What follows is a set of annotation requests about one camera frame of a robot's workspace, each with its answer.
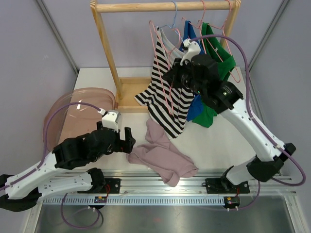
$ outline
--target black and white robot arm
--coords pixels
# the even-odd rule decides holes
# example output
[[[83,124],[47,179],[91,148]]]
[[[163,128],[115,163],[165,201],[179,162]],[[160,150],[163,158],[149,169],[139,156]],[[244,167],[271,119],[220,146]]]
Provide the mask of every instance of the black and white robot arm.
[[[201,95],[207,106],[238,129],[256,153],[249,161],[230,167],[221,177],[222,187],[229,191],[231,187],[248,180],[268,181],[288,159],[278,147],[292,155],[295,146],[276,138],[255,115],[249,115],[242,93],[234,84],[219,79],[217,63],[209,55],[199,55],[201,50],[197,42],[186,39],[183,46],[187,52],[183,58],[175,59],[172,69],[163,75],[163,79],[173,88],[186,87]],[[268,140],[253,118],[277,146]]]
[[[131,129],[125,127],[125,140],[120,140],[121,114],[110,110],[97,122],[97,130],[76,138],[67,138],[39,163],[22,173],[0,176],[0,187],[7,186],[5,195],[0,197],[0,208],[19,212],[27,210],[54,195],[69,192],[98,193],[105,185],[102,171],[92,168],[89,171],[69,178],[53,179],[54,176],[69,172],[76,167],[95,162],[104,154],[113,152],[130,153],[135,144]]]

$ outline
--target clothes rack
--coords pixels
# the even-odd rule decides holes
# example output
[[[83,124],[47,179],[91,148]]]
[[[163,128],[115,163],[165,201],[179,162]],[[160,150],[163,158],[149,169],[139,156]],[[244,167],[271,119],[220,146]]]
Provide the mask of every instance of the clothes rack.
[[[232,10],[224,28],[224,32],[227,36],[231,34],[239,12],[241,0],[232,0],[230,3]],[[201,1],[177,2],[176,4],[178,11],[204,10],[204,5]],[[139,105],[134,99],[134,96],[147,88],[151,78],[130,78],[118,76],[101,13],[175,11],[175,4],[173,2],[98,4],[97,0],[92,0],[90,2],[90,6],[102,42],[102,46],[106,54],[109,68],[111,70],[113,81],[116,85],[116,103],[118,103],[118,110],[122,113],[148,112],[147,106]],[[206,10],[229,10],[230,4],[227,1],[205,1],[205,7]],[[225,47],[225,41],[223,39],[220,41],[220,43],[223,47]]]

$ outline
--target mauve towel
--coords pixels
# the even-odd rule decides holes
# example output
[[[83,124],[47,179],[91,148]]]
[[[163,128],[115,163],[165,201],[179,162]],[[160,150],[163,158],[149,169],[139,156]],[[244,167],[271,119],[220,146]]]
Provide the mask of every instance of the mauve towel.
[[[150,167],[159,173],[164,183],[172,187],[178,184],[180,177],[192,177],[198,172],[192,159],[178,151],[159,124],[149,119],[146,125],[145,138],[150,144],[140,145],[126,155],[131,164]]]

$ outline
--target striped cloth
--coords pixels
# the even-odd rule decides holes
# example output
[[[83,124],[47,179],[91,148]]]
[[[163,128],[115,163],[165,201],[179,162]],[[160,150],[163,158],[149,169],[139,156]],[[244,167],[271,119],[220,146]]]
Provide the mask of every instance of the striped cloth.
[[[140,105],[148,106],[151,118],[164,128],[169,138],[176,138],[184,130],[188,109],[194,95],[188,88],[172,89],[172,111],[170,86],[167,81],[162,80],[165,90],[164,93],[161,84],[162,75],[169,70],[169,60],[168,54],[165,52],[160,43],[160,39],[162,39],[163,44],[168,51],[171,51],[174,48],[174,45],[166,38],[162,29],[157,28],[157,31],[161,38],[157,38],[156,40],[155,59],[152,67],[151,82],[145,91],[135,96],[135,99]],[[182,57],[183,55],[183,52],[175,49],[170,55],[170,67],[172,67],[175,58]]]

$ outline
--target gray wall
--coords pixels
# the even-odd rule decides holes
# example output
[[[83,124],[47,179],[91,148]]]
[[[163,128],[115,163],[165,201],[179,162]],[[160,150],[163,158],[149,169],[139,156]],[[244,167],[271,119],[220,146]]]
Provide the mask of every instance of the gray wall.
[[[75,76],[34,0],[1,1],[0,32],[0,174],[16,174],[41,158],[43,118]],[[0,231],[27,214],[0,209]]]
[[[171,0],[99,0],[101,3],[164,2]],[[65,44],[78,67],[108,67],[89,7],[89,0],[44,0]],[[242,0],[232,38],[243,46],[247,58],[253,56],[282,0]],[[181,17],[192,22],[201,19],[203,11],[178,12],[176,26],[183,33]],[[174,12],[139,12],[102,14],[108,39],[118,67],[149,67],[153,49],[148,22],[162,26],[173,21]],[[204,21],[222,26],[227,11],[207,11]],[[178,36],[165,30],[173,44]],[[243,64],[239,52],[232,46],[237,64]]]
[[[311,216],[310,9],[310,0],[290,2],[251,70],[266,124],[284,142],[296,145],[294,158],[307,174],[306,184],[298,189],[306,219]],[[286,163],[285,172],[300,181],[297,168]]]

